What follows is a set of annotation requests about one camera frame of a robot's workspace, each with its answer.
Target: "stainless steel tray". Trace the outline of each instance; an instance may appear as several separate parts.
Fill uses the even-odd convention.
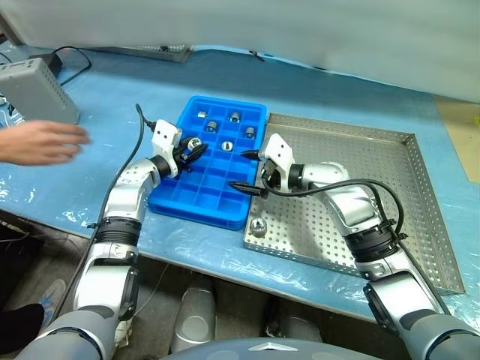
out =
[[[280,134],[293,148],[295,161],[343,164],[351,178],[385,182],[405,209],[404,240],[433,284],[442,293],[465,293],[427,169],[413,133],[271,114],[265,139]],[[256,183],[260,186],[257,174]],[[389,218],[398,213],[392,198],[380,189]],[[268,232],[256,238],[249,231],[253,218],[264,218]],[[359,276],[353,258],[323,205],[308,196],[269,195],[252,199],[244,246],[265,254]]]

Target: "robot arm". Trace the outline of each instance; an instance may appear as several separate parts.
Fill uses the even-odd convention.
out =
[[[376,321],[402,338],[413,360],[472,359],[480,353],[480,334],[443,311],[436,290],[401,243],[402,234],[383,216],[380,199],[357,185],[368,185],[366,181],[347,181],[348,172],[339,163],[295,163],[292,149],[278,134],[271,135],[262,154],[246,151],[244,156],[263,162],[265,189],[238,182],[231,183],[234,188],[263,197],[268,192],[313,196],[326,207],[356,268],[369,280],[364,294]]]
[[[110,191],[74,292],[73,311],[49,325],[16,359],[112,358],[117,326],[131,320],[137,306],[137,242],[147,198],[162,178],[189,170],[207,147],[198,141],[188,146],[191,138],[180,141],[182,131],[167,121],[148,125],[154,156],[128,166]]]

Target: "metal nut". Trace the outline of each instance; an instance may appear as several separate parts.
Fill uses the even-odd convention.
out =
[[[215,121],[207,122],[207,126],[205,126],[205,131],[209,133],[214,133],[217,131],[217,123]]]
[[[245,137],[248,139],[255,139],[255,129],[253,127],[247,127],[247,130],[245,130]]]
[[[267,233],[267,222],[263,217],[255,217],[250,222],[250,231],[256,238],[262,238]]]
[[[195,149],[197,146],[202,145],[202,140],[200,140],[198,137],[194,137],[190,139],[190,141],[187,144],[187,149],[192,151]]]
[[[231,152],[233,150],[233,142],[231,141],[222,142],[222,150],[224,150],[225,152]]]
[[[231,122],[240,122],[240,114],[238,112],[232,112],[232,115],[230,115]]]

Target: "black cable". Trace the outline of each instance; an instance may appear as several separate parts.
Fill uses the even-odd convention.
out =
[[[8,60],[8,62],[12,63],[10,58],[8,56],[6,56],[3,52],[0,52],[0,56],[3,56],[4,58],[6,58]]]
[[[118,169],[117,173],[115,174],[115,177],[113,178],[110,186],[108,187],[108,190],[106,191],[106,195],[103,198],[103,203],[102,203],[102,206],[100,207],[100,211],[98,213],[97,224],[99,224],[102,221],[102,218],[104,216],[105,207],[107,206],[107,202],[108,202],[110,192],[112,191],[113,187],[115,187],[115,184],[116,184],[117,180],[119,179],[120,175],[124,172],[127,165],[134,158],[135,154],[137,153],[138,148],[140,147],[140,144],[142,143],[143,129],[144,129],[142,108],[140,107],[140,105],[138,103],[135,104],[135,108],[136,108],[136,111],[139,114],[139,120],[140,120],[140,131],[139,131],[139,134],[138,134],[138,139],[136,140],[135,147],[133,147],[133,150],[131,151],[130,155],[128,155],[127,160],[125,160],[125,162],[120,167],[120,169]],[[93,242],[95,240],[96,235],[97,235],[97,227],[95,227],[94,232],[91,234],[91,237],[88,240],[88,244],[87,244],[87,248],[85,249],[85,253],[83,254],[82,259],[80,260],[78,266],[76,267],[75,272],[73,273],[70,281],[68,282],[67,288],[65,289],[63,295],[60,298],[60,302],[58,303],[58,305],[57,305],[57,307],[56,307],[56,309],[55,309],[55,311],[52,315],[52,320],[51,321],[55,320],[59,316],[60,310],[62,309],[62,307],[65,303],[65,300],[68,297],[68,293],[70,292],[72,286],[74,285],[74,282],[76,281],[76,279],[78,277],[78,274],[83,270],[83,266],[85,265],[85,262],[87,260],[87,256],[89,255],[90,248],[93,245]]]
[[[321,191],[333,190],[333,189],[336,189],[336,188],[343,188],[343,187],[351,186],[351,185],[364,185],[364,186],[366,186],[366,187],[368,187],[369,189],[372,190],[373,196],[375,197],[376,205],[379,209],[380,217],[382,218],[383,221],[386,221],[387,217],[385,216],[385,212],[383,210],[382,203],[380,202],[380,196],[378,194],[378,191],[373,185],[380,186],[381,188],[385,189],[391,195],[391,197],[395,201],[395,204],[398,208],[398,221],[397,221],[397,227],[395,228],[395,232],[397,233],[397,235],[399,235],[401,227],[404,223],[404,207],[402,206],[402,203],[401,203],[400,199],[398,198],[398,195],[392,190],[392,188],[389,187],[387,184],[382,183],[381,181],[377,181],[377,180],[373,180],[373,179],[369,179],[369,178],[358,178],[358,179],[335,182],[334,184],[329,184],[329,185],[326,185],[326,186],[323,186],[323,187],[319,187],[317,189],[296,191],[296,192],[293,192],[293,193],[284,193],[282,191],[275,190],[273,187],[271,187],[269,185],[269,183],[267,182],[267,180],[265,178],[263,179],[263,186],[265,186],[265,188],[268,191],[272,192],[275,195],[281,196],[281,197],[304,197],[304,196],[307,196],[307,195],[312,195],[312,194],[315,194],[315,193],[319,193]],[[428,289],[432,293],[435,300],[438,302],[439,306],[442,308],[442,311],[447,315],[451,315],[449,308],[447,307],[447,305],[443,301],[442,297],[437,292],[437,289],[435,289],[435,286],[432,284],[430,278],[425,274],[425,272],[423,271],[422,267],[417,262],[415,257],[412,255],[412,253],[410,253],[410,251],[408,250],[408,248],[405,246],[405,244],[402,241],[399,241],[398,244],[403,249],[403,251],[405,252],[406,256],[409,258],[409,260],[412,262],[412,264],[417,268],[418,273],[423,278],[423,281],[427,285]]]
[[[76,50],[78,53],[82,54],[83,57],[85,58],[85,60],[87,61],[87,65],[85,67],[83,67],[82,69],[78,70],[74,75],[70,76],[68,79],[60,82],[60,85],[63,86],[65,85],[66,83],[69,83],[71,80],[75,79],[76,77],[78,77],[83,71],[87,71],[89,68],[92,67],[92,62],[90,61],[90,58],[85,55],[85,53],[80,50],[78,47],[75,47],[75,46],[62,46],[62,47],[59,47],[58,49],[55,49],[52,51],[52,54],[55,54],[57,53],[58,51],[60,50],[63,50],[63,49],[73,49],[73,50]]]

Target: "table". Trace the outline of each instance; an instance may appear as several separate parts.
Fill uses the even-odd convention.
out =
[[[8,43],[0,50],[14,61],[41,53]],[[105,191],[137,138],[135,103],[148,119],[175,122],[191,96],[207,95],[258,102],[273,113],[415,133],[468,292],[445,300],[455,316],[480,329],[480,186],[468,182],[431,95],[233,52],[195,52],[184,64],[86,53],[91,70],[65,90],[80,108],[80,124],[92,144],[69,164],[0,164],[0,209],[89,236],[86,226],[95,222]],[[60,79],[81,61],[74,52],[64,57],[67,70]],[[151,155],[145,133],[136,158]],[[242,231],[147,211],[139,251],[309,305],[373,319],[363,279],[246,250],[242,238]]]

